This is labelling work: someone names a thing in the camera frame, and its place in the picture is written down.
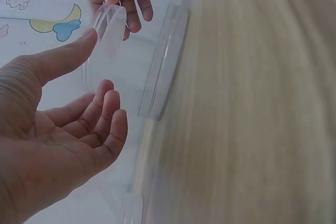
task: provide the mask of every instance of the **yellow moon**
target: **yellow moon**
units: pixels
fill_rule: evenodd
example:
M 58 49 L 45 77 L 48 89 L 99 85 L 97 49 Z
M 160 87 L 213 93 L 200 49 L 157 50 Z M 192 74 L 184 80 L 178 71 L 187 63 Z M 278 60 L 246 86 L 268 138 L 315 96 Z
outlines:
M 67 23 L 72 20 L 79 20 L 81 17 L 82 11 L 80 7 L 76 4 L 73 5 L 73 9 L 71 13 L 66 17 L 65 19 L 61 21 L 47 21 L 47 20 L 41 20 L 41 19 L 31 19 L 29 21 L 30 26 L 32 29 L 39 33 L 48 33 L 53 30 L 54 26 L 56 24 L 61 24 L 61 23 Z

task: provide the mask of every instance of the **clear plastic cup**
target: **clear plastic cup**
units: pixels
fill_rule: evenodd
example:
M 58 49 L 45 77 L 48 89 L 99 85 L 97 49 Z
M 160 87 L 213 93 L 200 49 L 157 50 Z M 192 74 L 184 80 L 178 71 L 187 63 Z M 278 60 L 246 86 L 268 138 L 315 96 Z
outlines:
M 179 62 L 188 13 L 187 8 L 170 4 L 156 45 L 129 39 L 120 52 L 126 10 L 118 5 L 101 6 L 90 24 L 98 33 L 98 42 L 81 67 L 84 89 L 95 92 L 100 81 L 109 79 L 121 96 L 128 94 L 121 98 L 130 104 L 128 112 L 159 120 Z

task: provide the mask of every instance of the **cartoon moon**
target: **cartoon moon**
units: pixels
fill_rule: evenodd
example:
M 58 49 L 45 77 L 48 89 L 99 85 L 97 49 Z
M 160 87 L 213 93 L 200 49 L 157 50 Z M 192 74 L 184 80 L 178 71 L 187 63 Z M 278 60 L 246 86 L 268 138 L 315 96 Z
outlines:
M 55 25 L 57 24 L 63 24 L 63 23 L 69 23 L 73 20 L 79 20 L 81 17 L 81 10 L 78 5 L 74 4 L 73 9 L 71 13 L 66 17 L 65 19 L 61 21 L 47 21 L 47 20 L 41 20 L 41 19 L 31 19 L 29 21 L 30 26 L 32 29 L 39 33 L 49 33 L 53 31 Z

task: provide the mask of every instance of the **transparent plastic container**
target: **transparent plastic container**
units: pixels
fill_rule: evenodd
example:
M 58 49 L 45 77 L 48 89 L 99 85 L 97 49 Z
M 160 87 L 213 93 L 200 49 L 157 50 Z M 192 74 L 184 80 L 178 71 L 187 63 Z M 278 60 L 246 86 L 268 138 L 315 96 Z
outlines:
M 117 5 L 103 5 L 90 24 L 98 33 L 98 42 L 81 67 L 84 89 L 95 92 L 100 81 L 109 79 L 119 84 L 120 89 L 134 91 L 133 106 L 128 112 L 159 120 L 174 80 L 187 21 L 188 9 L 170 4 L 155 50 L 139 55 L 141 61 L 136 56 L 125 59 L 119 52 L 126 10 Z M 127 41 L 123 46 L 127 51 Z

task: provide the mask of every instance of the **plastic lid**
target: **plastic lid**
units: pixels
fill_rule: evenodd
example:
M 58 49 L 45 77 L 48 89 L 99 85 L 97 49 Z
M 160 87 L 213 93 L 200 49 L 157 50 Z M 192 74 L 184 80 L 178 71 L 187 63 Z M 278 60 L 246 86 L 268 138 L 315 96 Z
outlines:
M 90 58 L 81 68 L 82 83 L 86 91 L 95 92 L 97 82 L 100 81 L 91 80 L 95 71 L 99 71 L 95 63 L 118 54 L 124 36 L 126 16 L 124 7 L 108 4 L 102 5 L 93 16 L 90 27 L 97 31 L 98 41 Z

